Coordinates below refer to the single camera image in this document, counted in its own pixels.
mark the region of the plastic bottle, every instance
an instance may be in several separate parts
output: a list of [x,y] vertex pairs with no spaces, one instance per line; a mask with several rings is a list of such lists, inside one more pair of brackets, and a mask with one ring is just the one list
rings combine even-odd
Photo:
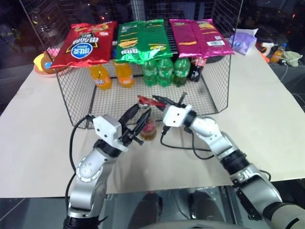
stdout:
[[89,67],[89,71],[98,88],[102,90],[111,88],[112,82],[109,73],[103,65],[99,64]]
[[170,58],[159,60],[157,63],[158,77],[157,82],[162,87],[171,85],[173,78],[173,62]]
[[119,83],[123,87],[131,88],[134,85],[134,78],[132,69],[127,63],[116,63],[112,61],[113,66],[116,69],[116,76],[118,77]]
[[200,79],[200,74],[205,66],[206,59],[202,57],[192,58],[191,68],[188,75],[190,81],[198,82]]
[[50,16],[46,15],[41,8],[34,8],[30,16],[38,33],[45,39],[48,39],[50,44],[61,42],[61,39],[58,37],[55,23],[52,22]]
[[157,61],[147,61],[142,65],[144,82],[148,86],[157,84]]
[[177,59],[175,62],[175,76],[173,78],[173,83],[180,87],[182,85],[185,85],[186,83],[186,77],[189,74],[190,71],[190,61],[188,58],[180,58]]
[[271,60],[270,60],[271,63],[277,63],[282,58],[284,51],[286,49],[286,46],[287,46],[287,44],[284,43],[282,46],[278,47],[277,51],[271,57]]

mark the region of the plastic bag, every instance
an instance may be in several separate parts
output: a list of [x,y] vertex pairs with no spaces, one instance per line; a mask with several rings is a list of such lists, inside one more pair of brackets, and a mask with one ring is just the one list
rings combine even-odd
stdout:
[[137,64],[172,57],[163,19],[120,25],[116,55],[117,62]]
[[200,21],[170,19],[179,58],[234,54],[230,44],[216,29],[212,19]]
[[110,60],[115,21],[73,24],[51,68],[90,67]]
[[[257,38],[254,37],[256,30],[241,30],[237,29],[234,37],[233,50],[246,55],[247,52],[255,46]],[[233,42],[233,35],[230,37],[230,43]]]

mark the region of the purple packaging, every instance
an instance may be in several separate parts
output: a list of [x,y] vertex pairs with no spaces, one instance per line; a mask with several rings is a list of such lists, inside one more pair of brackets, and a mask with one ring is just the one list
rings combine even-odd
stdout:
[[[234,37],[233,49],[243,55],[255,45],[257,38],[245,32],[236,32]],[[233,42],[233,35],[230,37],[230,43]]]
[[170,19],[170,24],[179,58],[208,58],[234,54],[230,44],[214,26],[212,19],[200,21]]
[[193,20],[170,19],[179,58],[202,55],[198,40],[192,30]]
[[202,58],[234,54],[230,44],[216,29],[212,19],[194,21],[192,29],[200,45]]

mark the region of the black cable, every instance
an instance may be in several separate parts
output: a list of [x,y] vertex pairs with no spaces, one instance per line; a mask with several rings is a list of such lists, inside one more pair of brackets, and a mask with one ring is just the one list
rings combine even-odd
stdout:
[[68,182],[68,185],[66,187],[66,192],[65,192],[65,203],[66,203],[66,210],[68,212],[68,207],[69,207],[69,200],[68,200],[68,193],[69,193],[69,189],[70,189],[70,185],[73,181],[75,177],[75,173],[72,175],[72,177],[70,178],[69,182]]
[[75,126],[72,129],[71,135],[70,135],[70,145],[69,145],[69,159],[70,159],[70,164],[72,166],[72,169],[74,171],[73,176],[71,177],[70,181],[68,182],[68,185],[66,187],[66,192],[65,192],[65,203],[66,203],[66,209],[68,211],[68,207],[69,207],[69,200],[68,200],[68,193],[69,193],[69,189],[70,189],[70,185],[75,177],[75,172],[76,172],[76,168],[73,162],[73,157],[72,157],[72,147],[73,147],[73,138],[74,138],[74,134],[76,129],[78,128],[78,126],[85,120],[89,120],[92,122],[94,116],[93,115],[86,115],[85,117],[83,117],[82,119],[80,119]]
[[180,209],[180,207],[179,207],[179,204],[178,204],[178,200],[177,200],[177,198],[176,198],[176,195],[175,195],[174,198],[175,198],[176,205],[177,205],[177,208],[178,208],[178,210],[180,211],[180,213],[181,213],[185,218],[187,218],[188,220],[190,220],[190,218],[188,218],[187,215],[185,215],[185,214],[183,213],[183,211],[181,211],[181,209]]
[[201,149],[201,148],[195,148],[194,146],[194,142],[195,142],[195,137],[194,137],[194,133],[191,131],[190,133],[192,134],[192,147],[181,147],[181,146],[170,146],[166,143],[163,142],[163,138],[166,134],[166,132],[168,131],[168,126],[164,126],[163,127],[163,131],[162,131],[162,134],[161,134],[161,138],[160,138],[160,143],[161,145],[163,146],[166,146],[166,147],[169,147],[169,148],[172,148],[172,149],[187,149],[187,150],[192,150],[195,154],[195,156],[201,160],[208,160],[208,159],[211,159],[212,157],[214,157],[214,155],[211,155],[211,156],[208,156],[208,157],[200,157],[196,150],[199,150],[199,151],[205,151],[205,152],[210,152],[211,150],[209,149]]
[[201,159],[201,160],[209,160],[209,159],[211,159],[214,155],[211,155],[211,156],[208,156],[208,157],[201,157],[201,156],[199,156],[199,155],[196,153],[195,145],[194,145],[194,144],[195,144],[195,136],[194,136],[193,131],[191,131],[191,135],[192,135],[192,150],[193,150],[195,156],[198,157],[198,158]]
[[271,181],[271,174],[265,170],[259,170],[261,171],[262,173],[266,173],[268,175],[268,180]]
[[[160,138],[160,143],[161,143],[161,145],[163,145],[163,146],[166,146],[166,147],[169,147],[169,148],[172,148],[172,149],[189,149],[189,150],[192,150],[192,149],[193,149],[192,147],[170,146],[170,145],[168,145],[168,144],[166,144],[166,143],[163,142],[163,137],[164,137],[164,135],[161,135],[161,138]],[[210,152],[209,149],[195,148],[195,150]]]
[[75,168],[75,165],[74,165],[74,162],[73,162],[73,157],[72,157],[72,147],[73,147],[73,138],[74,138],[74,134],[75,134],[75,131],[76,129],[78,128],[78,126],[85,120],[90,120],[92,119],[92,116],[90,115],[86,115],[85,117],[83,117],[82,119],[80,119],[76,124],[75,126],[73,127],[73,130],[71,132],[71,135],[70,135],[70,146],[69,146],[69,159],[70,159],[70,163],[71,163],[71,166],[72,166],[72,169],[73,171],[75,172],[76,168]]

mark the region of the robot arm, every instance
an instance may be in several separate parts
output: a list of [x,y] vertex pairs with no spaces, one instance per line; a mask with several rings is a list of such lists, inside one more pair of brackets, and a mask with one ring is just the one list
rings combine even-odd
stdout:
[[[163,97],[154,98],[164,102]],[[254,164],[247,161],[246,154],[226,133],[220,131],[215,120],[197,115],[190,105],[185,106],[179,102],[166,106],[163,122],[168,127],[184,126],[192,129],[210,147],[230,174],[236,194],[251,219],[264,217],[276,229],[305,228],[305,210],[283,203],[272,183]]]
[[71,191],[64,229],[98,229],[101,223],[99,215],[106,196],[107,179],[117,157],[122,151],[128,150],[132,140],[140,145],[143,143],[136,136],[147,123],[151,110],[140,117],[133,130],[126,126],[138,110],[139,107],[135,104],[119,121],[109,115],[93,119],[95,132],[101,139],[76,167],[76,182]]

